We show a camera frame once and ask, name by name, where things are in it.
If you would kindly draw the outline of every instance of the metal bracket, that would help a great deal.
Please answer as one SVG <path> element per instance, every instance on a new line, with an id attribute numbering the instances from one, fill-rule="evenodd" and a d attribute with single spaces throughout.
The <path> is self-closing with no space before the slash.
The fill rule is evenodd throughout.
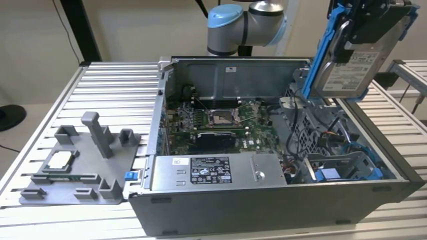
<path id="1" fill-rule="evenodd" d="M 300 98 L 290 97 L 290 96 L 284 96 L 280 98 L 282 106 L 286 109 L 295 109 L 295 102 L 296 102 L 298 109 L 307 108 L 307 103 Z"/>

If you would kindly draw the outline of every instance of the open computer chassis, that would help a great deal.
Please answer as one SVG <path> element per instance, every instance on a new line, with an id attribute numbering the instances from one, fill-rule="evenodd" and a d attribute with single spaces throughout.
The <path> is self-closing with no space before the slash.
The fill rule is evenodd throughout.
<path id="1" fill-rule="evenodd" d="M 304 100 L 304 58 L 160 61 L 147 166 L 130 203 L 150 236 L 354 224 L 424 184 L 355 102 Z"/>

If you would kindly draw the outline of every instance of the green circuit board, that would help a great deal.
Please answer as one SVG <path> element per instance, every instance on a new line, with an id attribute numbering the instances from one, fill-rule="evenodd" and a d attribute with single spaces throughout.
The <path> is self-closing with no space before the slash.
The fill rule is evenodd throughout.
<path id="1" fill-rule="evenodd" d="M 168 114 L 171 155 L 283 152 L 267 107 L 255 102 L 246 103 L 235 109 L 186 109 Z M 216 151 L 195 150 L 200 133 L 234 133 L 234 147 Z"/>

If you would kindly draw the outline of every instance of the table surface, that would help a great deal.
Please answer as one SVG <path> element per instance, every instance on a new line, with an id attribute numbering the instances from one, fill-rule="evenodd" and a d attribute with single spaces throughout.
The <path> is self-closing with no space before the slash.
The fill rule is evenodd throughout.
<path id="1" fill-rule="evenodd" d="M 132 168 L 146 163 L 147 139 L 158 89 L 158 63 L 109 62 L 80 67 L 0 181 L 0 238 L 150 239 L 128 202 L 119 205 L 21 206 L 20 190 L 31 182 L 60 125 L 75 125 L 85 111 L 100 114 L 111 132 L 142 134 Z M 427 128 L 374 82 L 359 103 L 407 162 L 427 181 Z M 374 240 L 427 239 L 427 187 L 403 202 L 380 206 L 360 223 L 263 232 L 196 236 L 191 240 L 255 239 Z"/>

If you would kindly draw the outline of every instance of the white sticker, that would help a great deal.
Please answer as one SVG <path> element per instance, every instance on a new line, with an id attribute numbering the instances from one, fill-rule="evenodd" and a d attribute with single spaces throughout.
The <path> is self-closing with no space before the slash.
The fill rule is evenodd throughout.
<path id="1" fill-rule="evenodd" d="M 323 91 L 356 91 L 379 54 L 379 52 L 355 52 L 347 63 L 336 63 Z"/>
<path id="2" fill-rule="evenodd" d="M 190 158 L 187 157 L 174 157 L 172 165 L 188 165 Z"/>
<path id="3" fill-rule="evenodd" d="M 238 71 L 238 67 L 236 66 L 226 67 L 226 73 L 235 73 L 236 71 Z"/>

